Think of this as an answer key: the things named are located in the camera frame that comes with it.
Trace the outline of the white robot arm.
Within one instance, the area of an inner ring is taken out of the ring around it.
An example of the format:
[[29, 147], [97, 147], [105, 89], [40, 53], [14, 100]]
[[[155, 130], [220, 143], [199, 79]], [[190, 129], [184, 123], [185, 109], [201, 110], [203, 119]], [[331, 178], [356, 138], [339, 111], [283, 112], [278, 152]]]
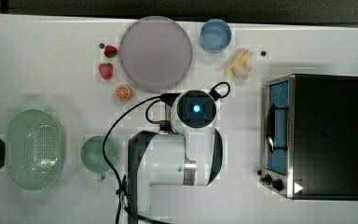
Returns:
[[223, 140], [215, 128], [216, 90], [163, 93], [171, 108], [168, 129], [141, 131], [128, 145], [128, 223], [147, 224], [151, 215], [150, 188], [156, 185], [210, 185], [223, 163]]

